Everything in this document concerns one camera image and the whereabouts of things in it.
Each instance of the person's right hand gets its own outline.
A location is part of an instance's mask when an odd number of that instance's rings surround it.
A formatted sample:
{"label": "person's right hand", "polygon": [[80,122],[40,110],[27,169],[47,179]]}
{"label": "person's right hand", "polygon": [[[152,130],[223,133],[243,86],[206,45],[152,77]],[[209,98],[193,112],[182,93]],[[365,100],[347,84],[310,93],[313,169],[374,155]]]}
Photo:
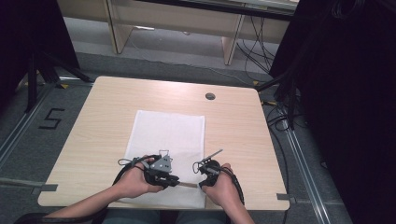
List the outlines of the person's right hand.
{"label": "person's right hand", "polygon": [[[221,167],[228,168],[230,171],[232,171],[231,165],[229,163],[225,163]],[[225,205],[237,205],[241,203],[238,191],[236,190],[233,181],[231,180],[230,176],[224,172],[220,172],[215,186],[202,186],[202,190],[212,200],[213,203],[223,208]]]}

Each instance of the floor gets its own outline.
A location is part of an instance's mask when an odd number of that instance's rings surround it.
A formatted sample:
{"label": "floor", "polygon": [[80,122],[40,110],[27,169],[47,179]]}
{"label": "floor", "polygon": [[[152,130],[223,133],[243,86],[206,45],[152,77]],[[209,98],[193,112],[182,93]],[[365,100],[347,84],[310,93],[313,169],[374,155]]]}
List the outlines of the floor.
{"label": "floor", "polygon": [[[232,64],[224,65],[221,39],[218,36],[134,29],[122,54],[116,55],[112,51],[106,23],[69,18],[65,18],[65,22],[81,70],[90,77],[141,77],[247,88],[271,79],[256,64],[247,60],[240,49],[235,51]],[[242,40],[238,43],[244,49]],[[245,44],[246,51],[252,48],[256,52],[261,50],[254,41],[245,41]],[[265,47],[276,55],[277,44],[266,43]],[[69,76],[63,70],[59,73]],[[275,90],[276,86],[260,92],[262,101],[274,101]],[[70,85],[67,89],[55,88],[49,93],[23,138],[7,161],[0,166],[0,180],[30,181],[30,185],[27,186],[0,182],[0,223],[12,223],[25,213],[50,212],[57,209],[43,208],[36,204],[37,193],[32,183],[46,181],[89,91],[89,86],[77,84]],[[7,135],[23,116],[25,97],[26,87],[22,86],[7,111],[0,114],[0,142],[6,141]],[[60,129],[52,132],[37,129],[46,125],[43,120],[51,108],[65,108],[68,112],[60,115]],[[264,105],[263,112],[267,121],[279,116],[276,109],[270,105]],[[290,210],[287,213],[250,211],[250,214],[257,223],[326,223],[318,221],[288,137],[282,128],[279,128],[282,124],[270,124],[274,131],[272,137],[279,167],[291,197]],[[296,118],[295,126],[307,167],[325,204],[330,220],[328,223],[352,223],[330,174],[321,164],[320,153],[304,116]]]}

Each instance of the hand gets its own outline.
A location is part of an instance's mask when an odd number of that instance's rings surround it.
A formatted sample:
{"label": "hand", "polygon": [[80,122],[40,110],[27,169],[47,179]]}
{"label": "hand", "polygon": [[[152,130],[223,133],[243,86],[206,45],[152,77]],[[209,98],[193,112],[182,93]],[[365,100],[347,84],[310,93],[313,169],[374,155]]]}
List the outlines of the hand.
{"label": "hand", "polygon": [[[135,166],[144,169],[141,162]],[[122,178],[113,186],[120,193],[120,198],[135,198],[144,193],[158,192],[163,190],[162,186],[153,186],[146,182],[143,171],[138,168],[129,169]]]}
{"label": "hand", "polygon": [[[232,171],[231,165],[229,163],[223,164],[222,167],[228,168],[230,171]],[[231,180],[230,176],[224,172],[220,172],[215,186],[203,186],[202,190],[207,196],[209,196],[213,203],[223,208],[225,205],[241,203],[238,191],[233,185],[233,181]]]}

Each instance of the person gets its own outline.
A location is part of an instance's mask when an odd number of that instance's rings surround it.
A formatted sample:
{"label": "person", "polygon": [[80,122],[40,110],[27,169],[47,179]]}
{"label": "person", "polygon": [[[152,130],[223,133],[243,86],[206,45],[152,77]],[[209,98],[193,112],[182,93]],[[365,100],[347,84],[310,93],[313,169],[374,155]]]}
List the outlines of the person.
{"label": "person", "polygon": [[[136,166],[143,169],[143,164],[139,162]],[[225,163],[222,167],[231,169],[231,164]],[[55,211],[45,217],[69,218],[69,217],[87,217],[105,208],[108,204],[121,198],[135,198],[145,193],[155,193],[163,190],[161,186],[153,186],[146,182],[143,172],[140,169],[130,169],[122,176],[119,182],[91,197],[78,203],[74,203],[63,209]],[[219,178],[213,187],[203,186],[202,190],[212,200],[213,203],[223,208],[230,220],[235,224],[254,223],[245,206],[239,199],[236,187],[233,185],[231,178],[220,172]],[[177,223],[224,223],[225,214],[223,212],[180,212],[177,217]],[[107,213],[104,223],[117,223],[126,220],[133,220],[131,223],[159,223],[153,220],[158,217],[158,211],[151,210],[143,212],[142,210],[110,210]]]}

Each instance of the gray carpet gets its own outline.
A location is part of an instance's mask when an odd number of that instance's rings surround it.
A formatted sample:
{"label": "gray carpet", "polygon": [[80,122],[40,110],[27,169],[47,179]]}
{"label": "gray carpet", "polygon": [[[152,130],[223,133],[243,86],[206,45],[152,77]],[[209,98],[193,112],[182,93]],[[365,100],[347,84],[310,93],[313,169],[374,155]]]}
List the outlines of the gray carpet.
{"label": "gray carpet", "polygon": [[[85,53],[79,53],[78,60],[81,64],[82,71],[90,77],[106,75],[238,87],[252,86],[252,79],[247,77],[244,71],[216,69],[215,72],[210,69],[195,68],[186,65],[151,63],[143,60]],[[68,75],[63,70],[59,70],[59,73],[62,76]],[[257,79],[269,80],[269,77],[264,77],[260,74],[251,75]],[[79,85],[70,85],[66,89],[53,89],[22,140],[13,150],[3,167],[1,167],[0,177],[37,182],[46,181],[90,89],[91,87]],[[275,90],[276,87],[272,87],[269,90],[261,92],[261,99],[273,100]],[[25,100],[26,87],[16,93],[7,111],[3,111],[0,115],[0,140],[2,142],[22,116]],[[44,120],[52,108],[64,109],[64,111],[54,111],[52,113],[53,117],[61,119],[61,122],[54,130],[40,129],[40,126],[51,126],[54,124],[54,121]],[[263,107],[265,115],[268,115],[272,109],[271,106],[267,105]],[[276,116],[276,113],[272,113],[271,118]],[[301,126],[306,126],[303,117],[298,117],[296,122]],[[273,135],[273,143],[279,166],[285,183],[287,182],[286,173],[289,174],[290,195],[296,199],[296,203],[292,203],[290,206],[286,223],[318,223],[304,182],[290,150],[287,137],[283,132],[276,129],[274,131],[283,147],[288,169],[286,170],[280,146]],[[296,126],[296,133],[304,150],[311,173],[325,201],[332,223],[351,223],[330,174],[320,165],[320,153],[311,137],[309,129]],[[13,223],[18,217],[26,213],[50,212],[57,209],[40,207],[36,202],[38,195],[35,194],[33,188],[0,185],[0,189],[0,223]],[[280,224],[285,216],[284,212],[272,211],[252,211],[250,214],[256,223]]]}

